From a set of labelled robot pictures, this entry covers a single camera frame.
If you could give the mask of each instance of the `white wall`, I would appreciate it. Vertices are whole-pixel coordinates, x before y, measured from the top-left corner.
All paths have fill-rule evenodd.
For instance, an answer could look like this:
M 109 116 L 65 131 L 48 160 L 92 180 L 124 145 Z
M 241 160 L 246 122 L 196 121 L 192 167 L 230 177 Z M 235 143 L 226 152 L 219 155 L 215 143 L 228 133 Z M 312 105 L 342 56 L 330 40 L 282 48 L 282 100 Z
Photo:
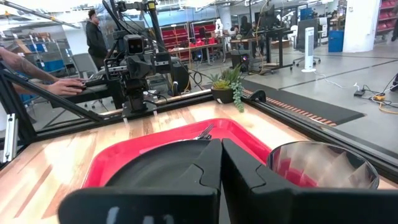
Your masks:
M 343 52 L 366 52 L 373 49 L 380 0 L 348 0 Z
M 87 38 L 85 30 L 83 29 L 82 24 L 75 24 L 80 26 L 81 29 L 75 29 L 72 27 L 68 27 L 63 25 L 63 30 L 65 31 L 65 36 L 68 40 L 70 50 L 72 54 L 82 54 L 88 52 L 87 46 Z

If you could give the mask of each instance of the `white tower fan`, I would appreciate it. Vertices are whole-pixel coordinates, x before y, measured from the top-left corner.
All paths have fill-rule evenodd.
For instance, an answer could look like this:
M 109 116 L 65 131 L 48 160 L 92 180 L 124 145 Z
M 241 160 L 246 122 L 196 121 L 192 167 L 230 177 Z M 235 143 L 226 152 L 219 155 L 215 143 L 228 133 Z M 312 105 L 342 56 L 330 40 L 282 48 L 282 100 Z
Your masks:
M 302 72 L 315 72 L 313 67 L 313 38 L 314 28 L 309 27 L 305 29 L 305 66 Z

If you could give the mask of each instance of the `potted plant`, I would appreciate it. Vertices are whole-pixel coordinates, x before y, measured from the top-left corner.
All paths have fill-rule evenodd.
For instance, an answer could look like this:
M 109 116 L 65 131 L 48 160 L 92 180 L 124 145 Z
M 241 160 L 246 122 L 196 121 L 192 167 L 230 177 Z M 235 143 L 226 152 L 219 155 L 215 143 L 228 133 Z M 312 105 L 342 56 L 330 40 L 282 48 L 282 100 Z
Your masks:
M 243 103 L 241 97 L 243 95 L 243 87 L 240 82 L 241 67 L 234 69 L 227 69 L 223 71 L 221 76 L 210 75 L 210 80 L 213 82 L 211 86 L 211 93 L 213 98 L 219 103 L 235 103 L 239 112 L 243 112 Z

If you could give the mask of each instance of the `metal bowl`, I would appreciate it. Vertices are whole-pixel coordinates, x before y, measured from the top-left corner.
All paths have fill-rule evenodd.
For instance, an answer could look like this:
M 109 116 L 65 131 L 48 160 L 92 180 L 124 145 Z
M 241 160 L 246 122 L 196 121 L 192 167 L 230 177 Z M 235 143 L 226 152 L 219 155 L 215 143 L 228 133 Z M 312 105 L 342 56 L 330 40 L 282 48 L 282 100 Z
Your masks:
M 281 145 L 267 166 L 301 187 L 377 189 L 379 174 L 365 158 L 339 146 L 300 141 Z

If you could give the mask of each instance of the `white pillar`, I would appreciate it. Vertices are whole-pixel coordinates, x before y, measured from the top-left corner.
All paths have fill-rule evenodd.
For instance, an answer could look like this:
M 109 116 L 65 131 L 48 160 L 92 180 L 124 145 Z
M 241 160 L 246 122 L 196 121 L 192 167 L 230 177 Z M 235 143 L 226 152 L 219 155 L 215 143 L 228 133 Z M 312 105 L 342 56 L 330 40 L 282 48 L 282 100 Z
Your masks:
M 65 31 L 65 35 L 69 43 L 70 50 L 74 55 L 88 53 L 86 32 L 82 24 L 79 23 L 75 25 L 80 26 L 80 29 L 62 25 L 63 31 Z
M 218 11 L 220 12 L 220 19 L 224 26 L 223 29 L 226 29 L 229 31 L 232 26 L 231 10 L 229 9 L 229 6 L 219 7 Z
M 380 0 L 348 0 L 343 52 L 373 50 Z

